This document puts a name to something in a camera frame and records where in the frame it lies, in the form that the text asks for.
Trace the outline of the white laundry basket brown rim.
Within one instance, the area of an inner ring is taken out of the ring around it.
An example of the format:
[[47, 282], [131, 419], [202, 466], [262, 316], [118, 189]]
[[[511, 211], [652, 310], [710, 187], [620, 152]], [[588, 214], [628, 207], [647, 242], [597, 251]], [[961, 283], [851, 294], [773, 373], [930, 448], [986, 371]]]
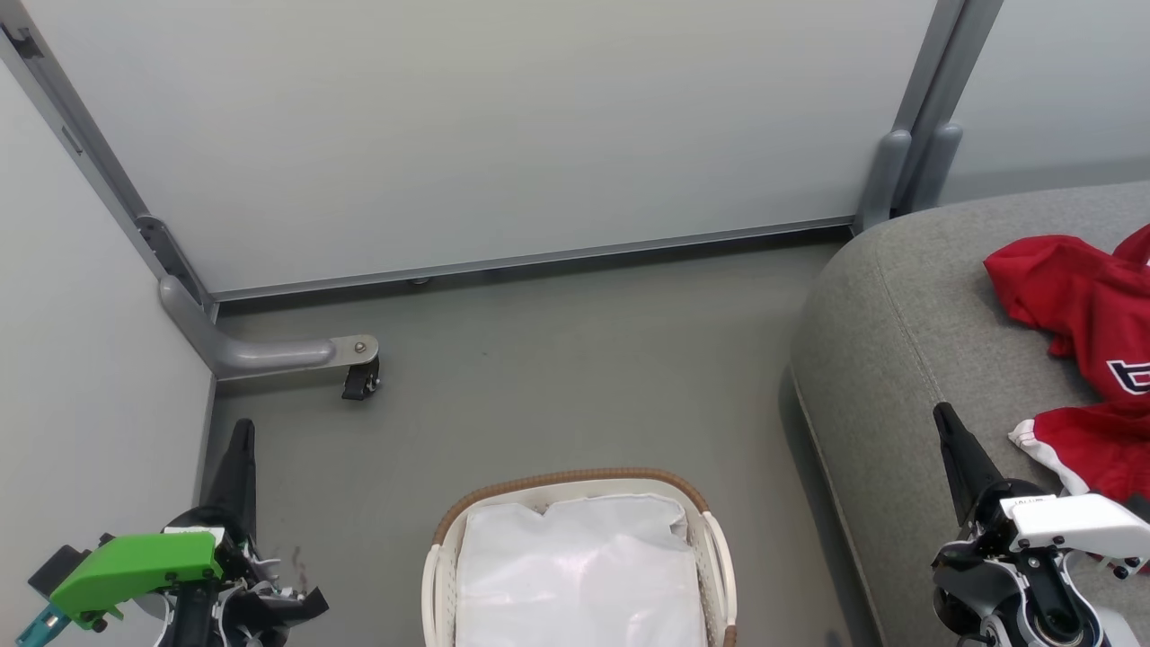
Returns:
[[687, 544], [693, 549], [708, 647], [737, 647], [737, 581], [723, 529], [693, 484], [661, 468], [588, 468], [489, 484], [448, 508], [436, 529], [420, 581], [420, 618], [425, 647], [455, 647], [457, 556], [463, 548], [468, 513], [489, 504], [520, 503], [544, 513], [582, 496], [657, 495], [687, 513]]

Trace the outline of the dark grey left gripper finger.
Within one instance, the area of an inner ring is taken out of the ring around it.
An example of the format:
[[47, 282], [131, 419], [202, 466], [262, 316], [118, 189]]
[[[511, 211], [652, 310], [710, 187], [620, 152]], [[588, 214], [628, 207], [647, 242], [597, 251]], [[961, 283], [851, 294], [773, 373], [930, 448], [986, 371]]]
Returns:
[[293, 626], [316, 619], [330, 606], [321, 590], [306, 594], [288, 595], [283, 592], [258, 592], [252, 631], [288, 631]]
[[233, 541], [254, 540], [256, 527], [256, 462], [254, 422], [243, 418], [200, 507], [212, 526], [222, 526]]

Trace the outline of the grey slanted partition post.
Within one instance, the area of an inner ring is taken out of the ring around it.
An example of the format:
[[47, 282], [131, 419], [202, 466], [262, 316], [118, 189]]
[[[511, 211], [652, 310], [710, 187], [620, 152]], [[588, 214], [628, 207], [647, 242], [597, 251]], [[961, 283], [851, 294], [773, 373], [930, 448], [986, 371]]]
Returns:
[[72, 147], [75, 160], [94, 174], [95, 187], [107, 190], [112, 201], [118, 205], [115, 216], [126, 217], [128, 224], [136, 230], [133, 236], [148, 247], [148, 255], [158, 261], [159, 269], [183, 284], [208, 319], [217, 319], [217, 301], [199, 279], [172, 229], [151, 213], [21, 0], [0, 0], [0, 32], [61, 121], [61, 134]]

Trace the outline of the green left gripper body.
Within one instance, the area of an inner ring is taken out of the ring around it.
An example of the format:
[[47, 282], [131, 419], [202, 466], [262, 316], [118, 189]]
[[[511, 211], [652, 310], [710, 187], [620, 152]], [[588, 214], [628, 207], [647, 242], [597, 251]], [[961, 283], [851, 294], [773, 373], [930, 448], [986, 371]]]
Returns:
[[103, 534], [100, 545], [47, 599], [47, 639], [71, 626], [101, 634], [118, 607], [160, 604], [155, 647], [273, 647], [252, 631], [255, 593], [273, 590], [270, 562], [254, 540], [233, 541], [200, 504], [159, 533]]

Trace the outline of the white basket liner cloth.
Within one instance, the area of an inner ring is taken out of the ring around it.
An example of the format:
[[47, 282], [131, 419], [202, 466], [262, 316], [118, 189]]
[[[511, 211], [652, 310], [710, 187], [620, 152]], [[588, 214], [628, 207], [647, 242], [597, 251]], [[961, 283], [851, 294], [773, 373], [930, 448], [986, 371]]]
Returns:
[[468, 513], [455, 647], [707, 647], [687, 509], [635, 494]]

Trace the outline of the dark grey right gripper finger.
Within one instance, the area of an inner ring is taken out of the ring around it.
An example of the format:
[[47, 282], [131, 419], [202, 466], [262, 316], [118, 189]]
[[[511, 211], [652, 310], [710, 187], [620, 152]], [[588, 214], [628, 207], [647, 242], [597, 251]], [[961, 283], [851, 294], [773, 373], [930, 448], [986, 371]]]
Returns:
[[958, 524], [969, 521], [986, 488], [1003, 480], [977, 437], [969, 433], [953, 406], [941, 402], [933, 407], [933, 422], [938, 433], [940, 452]]

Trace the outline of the grey partition bottom rail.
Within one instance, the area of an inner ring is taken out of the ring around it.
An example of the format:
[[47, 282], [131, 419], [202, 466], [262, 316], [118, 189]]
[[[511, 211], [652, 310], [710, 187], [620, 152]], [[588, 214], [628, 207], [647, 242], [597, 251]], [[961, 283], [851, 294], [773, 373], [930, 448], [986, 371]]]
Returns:
[[578, 251], [562, 251], [562, 253], [538, 253], [518, 255], [518, 257], [509, 259], [494, 259], [494, 261], [448, 263], [448, 265], [435, 265], [428, 267], [427, 269], [391, 270], [385, 271], [385, 274], [340, 276], [339, 278], [275, 284], [275, 286], [259, 288], [233, 288], [213, 292], [212, 296], [215, 299], [215, 302], [231, 303], [241, 302], [241, 300], [270, 296], [305, 295], [328, 290], [358, 288], [374, 286], [375, 284], [407, 282], [407, 279], [434, 279], [439, 278], [439, 276], [475, 274], [476, 271], [486, 270], [509, 270], [518, 269], [518, 267], [539, 265], [539, 263], [585, 261], [586, 259], [615, 257], [616, 255], [630, 253], [654, 253], [654, 251], [677, 249], [677, 247], [698, 247], [707, 244], [739, 241], [739, 239], [759, 239], [772, 236], [802, 234], [806, 232], [816, 232], [816, 230], [822, 229], [842, 226], [849, 228], [853, 223], [853, 217], [813, 218], [793, 222], [793, 224], [752, 226], [739, 230], [730, 230], [730, 232], [715, 232], [710, 234], [677, 236], [672, 238], [653, 239], [653, 241], [613, 244], [586, 247], [586, 249]]

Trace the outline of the grey partition foot bracket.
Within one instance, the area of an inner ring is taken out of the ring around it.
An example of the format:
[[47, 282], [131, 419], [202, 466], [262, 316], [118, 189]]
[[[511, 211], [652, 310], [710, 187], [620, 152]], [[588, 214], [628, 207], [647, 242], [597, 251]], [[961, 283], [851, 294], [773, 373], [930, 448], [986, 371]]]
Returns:
[[218, 382], [366, 365], [378, 359], [379, 342], [374, 336], [244, 341], [216, 328], [175, 276], [164, 276], [158, 286], [161, 307]]

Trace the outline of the red sports jersey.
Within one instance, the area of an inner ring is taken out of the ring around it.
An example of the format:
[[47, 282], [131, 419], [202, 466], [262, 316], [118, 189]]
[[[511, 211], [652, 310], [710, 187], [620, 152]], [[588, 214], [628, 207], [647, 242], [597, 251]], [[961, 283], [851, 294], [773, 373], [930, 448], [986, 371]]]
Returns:
[[1019, 422], [1009, 439], [1068, 494], [1150, 502], [1150, 225], [1112, 253], [1064, 234], [1018, 239], [986, 257], [1011, 319], [1052, 336], [1101, 402]]

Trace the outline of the black caster wheel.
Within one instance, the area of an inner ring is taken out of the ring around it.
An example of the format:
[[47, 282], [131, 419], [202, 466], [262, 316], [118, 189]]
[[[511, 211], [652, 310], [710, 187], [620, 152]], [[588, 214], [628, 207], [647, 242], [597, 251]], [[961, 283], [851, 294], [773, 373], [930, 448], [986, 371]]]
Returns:
[[381, 385], [379, 357], [374, 357], [367, 363], [348, 365], [344, 386], [342, 386], [342, 400], [365, 401], [376, 393]]

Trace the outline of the grey fabric sofa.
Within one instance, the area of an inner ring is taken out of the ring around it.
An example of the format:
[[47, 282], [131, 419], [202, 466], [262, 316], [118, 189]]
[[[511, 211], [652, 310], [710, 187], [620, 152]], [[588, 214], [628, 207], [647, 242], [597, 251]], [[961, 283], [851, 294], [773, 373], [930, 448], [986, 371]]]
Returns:
[[933, 409], [948, 402], [1005, 475], [1061, 482], [1009, 433], [1096, 403], [1050, 336], [1009, 319], [986, 257], [1038, 234], [1109, 253], [1150, 224], [1150, 182], [994, 197], [854, 237], [818, 275], [790, 352], [793, 388], [884, 647], [956, 647], [933, 610], [931, 559], [960, 531]]

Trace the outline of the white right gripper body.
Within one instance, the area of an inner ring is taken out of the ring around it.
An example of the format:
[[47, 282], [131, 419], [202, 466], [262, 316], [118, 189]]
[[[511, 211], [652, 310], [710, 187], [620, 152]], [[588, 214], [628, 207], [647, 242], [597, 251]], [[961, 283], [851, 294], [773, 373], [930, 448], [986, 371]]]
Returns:
[[986, 492], [933, 559], [933, 609], [942, 623], [1124, 623], [1073, 581], [1081, 555], [1126, 579], [1150, 557], [1150, 523], [1098, 494]]

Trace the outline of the grey double partition post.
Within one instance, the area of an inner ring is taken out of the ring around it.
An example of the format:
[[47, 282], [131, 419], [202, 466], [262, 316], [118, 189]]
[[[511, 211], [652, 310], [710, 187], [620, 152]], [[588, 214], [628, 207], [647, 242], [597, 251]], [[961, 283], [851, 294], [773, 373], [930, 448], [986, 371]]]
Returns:
[[936, 208], [964, 128], [953, 115], [1004, 0], [935, 0], [894, 128], [877, 144], [850, 232]]

